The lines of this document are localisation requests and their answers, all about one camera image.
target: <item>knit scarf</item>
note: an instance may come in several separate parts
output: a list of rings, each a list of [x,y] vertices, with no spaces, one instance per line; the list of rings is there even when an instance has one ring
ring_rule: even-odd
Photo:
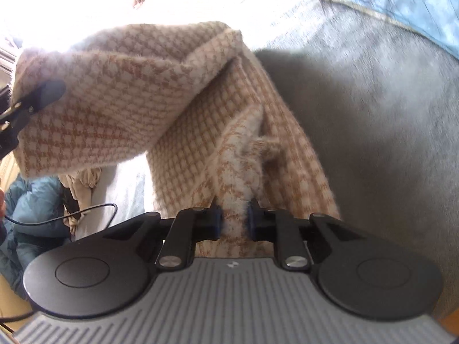
[[[14,155],[25,176],[102,167],[147,151],[152,201],[163,217],[217,197],[222,237],[198,244],[205,256],[272,252],[248,239],[252,198],[298,218],[339,216],[304,131],[241,33],[223,23],[130,25],[67,52],[24,50],[12,102],[46,80],[64,80],[67,90],[19,133]]]

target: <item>pile of clothes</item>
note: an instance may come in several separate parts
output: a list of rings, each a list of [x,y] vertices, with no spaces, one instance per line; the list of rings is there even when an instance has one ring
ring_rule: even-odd
[[[91,206],[92,189],[99,182],[101,173],[102,170],[100,168],[86,168],[58,175],[59,181],[64,186],[65,215],[84,210]],[[83,216],[84,212],[75,214],[64,220],[64,224],[70,228],[72,235],[75,235],[78,223]]]
[[[20,174],[5,193],[5,214],[23,223],[39,223],[64,214],[65,188],[58,177],[24,179]],[[70,241],[62,221],[40,226],[0,220],[0,273],[20,297],[26,298],[22,275],[37,256]]]

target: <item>black cable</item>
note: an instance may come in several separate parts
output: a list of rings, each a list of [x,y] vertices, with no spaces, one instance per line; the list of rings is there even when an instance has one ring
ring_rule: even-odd
[[[0,323],[17,322],[18,320],[27,319],[27,318],[33,316],[34,314],[35,314],[34,311],[29,311],[29,313],[21,314],[20,316],[16,316],[16,317],[0,317]]]
[[[98,204],[98,205],[93,205],[91,207],[88,207],[84,210],[79,210],[79,211],[76,211],[74,213],[71,213],[70,215],[66,215],[66,216],[61,216],[61,217],[56,217],[54,219],[50,219],[50,220],[46,220],[46,221],[43,221],[43,222],[38,222],[38,223],[35,223],[35,224],[28,224],[28,223],[25,223],[25,222],[20,222],[20,221],[16,221],[16,220],[13,220],[12,218],[8,217],[8,216],[5,216],[5,218],[12,222],[13,224],[17,224],[17,225],[23,225],[23,226],[40,226],[40,225],[44,225],[44,224],[49,224],[50,222],[53,222],[53,221],[57,221],[57,220],[63,220],[63,219],[66,219],[68,217],[71,217],[73,215],[76,215],[77,213],[82,213],[82,212],[85,212],[85,211],[89,211],[89,210],[94,210],[96,208],[102,208],[102,207],[107,207],[107,206],[111,206],[113,207],[115,210],[113,211],[113,214],[112,214],[112,217],[110,218],[110,220],[108,221],[108,224],[107,226],[105,227],[105,229],[107,229],[111,224],[112,224],[112,221],[113,219],[115,218],[117,212],[118,212],[118,206],[114,203],[104,203],[104,204]],[[0,326],[3,327],[4,329],[6,329],[7,331],[9,331],[10,333],[14,333],[13,330],[10,329],[10,327],[8,327],[7,325],[5,325],[5,323],[10,323],[10,322],[17,322],[19,320],[24,320],[24,319],[27,319],[29,317],[31,317],[35,312],[34,311],[30,311],[29,313],[26,313],[26,314],[22,314],[20,316],[15,316],[15,317],[0,317]]]
[[[9,333],[14,333],[13,330],[10,329],[10,327],[8,327],[6,324],[4,323],[0,323],[0,326],[3,327],[6,331],[8,331]]]
[[[104,203],[104,204],[98,204],[98,205],[93,205],[91,207],[88,207],[88,208],[85,208],[84,210],[79,210],[79,211],[76,211],[74,213],[71,213],[70,215],[66,215],[66,216],[61,216],[61,217],[56,217],[54,219],[50,219],[50,220],[46,220],[46,221],[42,221],[42,222],[36,222],[36,223],[27,223],[27,222],[20,222],[20,221],[16,221],[16,220],[13,220],[12,218],[8,217],[8,216],[5,216],[5,218],[12,222],[13,224],[16,224],[16,225],[22,225],[22,226],[40,226],[40,225],[45,225],[45,224],[49,224],[50,222],[53,222],[53,221],[57,221],[57,220],[65,220],[66,218],[69,218],[69,217],[72,217],[73,215],[76,215],[78,213],[82,213],[82,212],[86,212],[86,211],[89,211],[89,210],[94,210],[96,208],[101,208],[101,207],[107,207],[107,206],[111,206],[113,208],[115,208],[115,210],[113,211],[113,215],[112,217],[110,218],[107,226],[105,227],[105,229],[107,229],[110,224],[112,223],[113,221],[113,218],[116,216],[116,213],[118,212],[118,205],[114,204],[114,203]]]

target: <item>wooden surface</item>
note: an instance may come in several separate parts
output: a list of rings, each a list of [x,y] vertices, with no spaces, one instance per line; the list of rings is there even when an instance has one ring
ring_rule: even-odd
[[[459,336],[459,309],[444,318],[441,324],[451,334]]]
[[[17,296],[11,289],[4,279],[3,275],[0,274],[0,316],[2,317],[13,317],[21,314],[28,313],[31,311],[30,304],[27,301],[22,300]],[[26,320],[20,322],[9,323],[8,326],[13,330],[18,330]]]
[[[16,179],[18,173],[19,166],[14,159],[13,153],[10,152],[0,161],[0,188],[6,191]]]

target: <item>dark hair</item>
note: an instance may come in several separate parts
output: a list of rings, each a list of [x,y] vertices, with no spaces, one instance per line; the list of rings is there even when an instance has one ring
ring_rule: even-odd
[[[0,220],[0,245],[5,241],[7,236],[5,225],[3,224],[3,220]]]

